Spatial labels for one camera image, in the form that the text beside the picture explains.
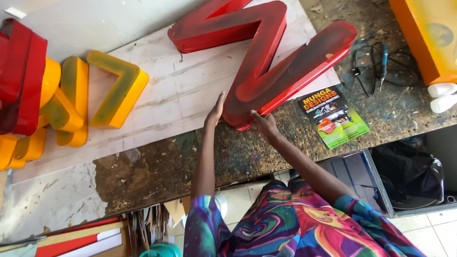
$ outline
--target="hand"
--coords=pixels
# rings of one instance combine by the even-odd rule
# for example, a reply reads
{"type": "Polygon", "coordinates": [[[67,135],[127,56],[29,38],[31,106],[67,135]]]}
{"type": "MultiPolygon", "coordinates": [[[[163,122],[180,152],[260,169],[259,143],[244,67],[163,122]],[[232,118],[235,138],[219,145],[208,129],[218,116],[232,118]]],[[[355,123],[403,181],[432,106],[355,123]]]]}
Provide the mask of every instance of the hand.
{"type": "Polygon", "coordinates": [[[223,105],[224,105],[224,96],[225,91],[222,91],[219,95],[216,105],[211,109],[205,119],[205,128],[214,128],[222,115],[223,105]]]}
{"type": "Polygon", "coordinates": [[[256,111],[251,110],[251,116],[254,118],[255,126],[264,135],[267,142],[281,135],[276,127],[276,120],[273,115],[267,114],[263,118],[256,111]]]}

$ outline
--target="tiled floor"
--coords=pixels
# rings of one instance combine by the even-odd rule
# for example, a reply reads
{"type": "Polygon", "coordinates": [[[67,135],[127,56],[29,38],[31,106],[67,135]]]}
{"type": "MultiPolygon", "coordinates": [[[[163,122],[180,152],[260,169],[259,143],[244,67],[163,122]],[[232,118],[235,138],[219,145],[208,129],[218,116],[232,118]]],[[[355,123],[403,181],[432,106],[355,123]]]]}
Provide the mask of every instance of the tiled floor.
{"type": "MultiPolygon", "coordinates": [[[[289,173],[275,174],[275,178],[287,184],[289,173]]],[[[228,212],[224,221],[230,231],[255,201],[264,185],[266,183],[222,191],[228,200],[228,212]]],[[[457,257],[457,209],[391,219],[391,222],[427,257],[457,257]]],[[[175,244],[182,251],[182,225],[169,230],[169,235],[175,236],[175,244]]]]}

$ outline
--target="teal bucket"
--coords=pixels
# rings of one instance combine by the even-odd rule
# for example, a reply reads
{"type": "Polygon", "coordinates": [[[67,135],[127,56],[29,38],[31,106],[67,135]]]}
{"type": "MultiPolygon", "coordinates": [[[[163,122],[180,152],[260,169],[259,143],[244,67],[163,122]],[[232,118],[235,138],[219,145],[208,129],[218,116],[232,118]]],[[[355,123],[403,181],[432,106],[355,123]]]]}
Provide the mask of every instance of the teal bucket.
{"type": "Polygon", "coordinates": [[[144,251],[139,257],[181,257],[181,252],[174,244],[155,244],[149,247],[150,253],[144,251]]]}

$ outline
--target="colorful printed shirt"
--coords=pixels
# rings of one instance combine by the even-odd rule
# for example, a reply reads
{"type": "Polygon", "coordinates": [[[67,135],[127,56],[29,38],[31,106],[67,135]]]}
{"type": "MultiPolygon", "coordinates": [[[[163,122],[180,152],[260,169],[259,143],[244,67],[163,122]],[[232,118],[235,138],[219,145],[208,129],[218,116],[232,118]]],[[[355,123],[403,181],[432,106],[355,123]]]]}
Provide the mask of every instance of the colorful printed shirt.
{"type": "Polygon", "coordinates": [[[422,257],[384,216],[352,196],[332,207],[301,178],[273,180],[230,233],[210,196],[192,199],[184,257],[422,257]]]}

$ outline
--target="flyer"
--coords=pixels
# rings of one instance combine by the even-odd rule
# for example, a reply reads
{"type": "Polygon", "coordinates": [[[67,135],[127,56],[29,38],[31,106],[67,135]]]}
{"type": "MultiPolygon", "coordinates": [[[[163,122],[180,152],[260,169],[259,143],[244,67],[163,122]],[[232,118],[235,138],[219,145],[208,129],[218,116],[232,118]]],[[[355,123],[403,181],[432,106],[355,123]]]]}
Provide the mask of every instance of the flyer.
{"type": "Polygon", "coordinates": [[[370,131],[336,86],[307,94],[297,103],[330,149],[370,131]]]}

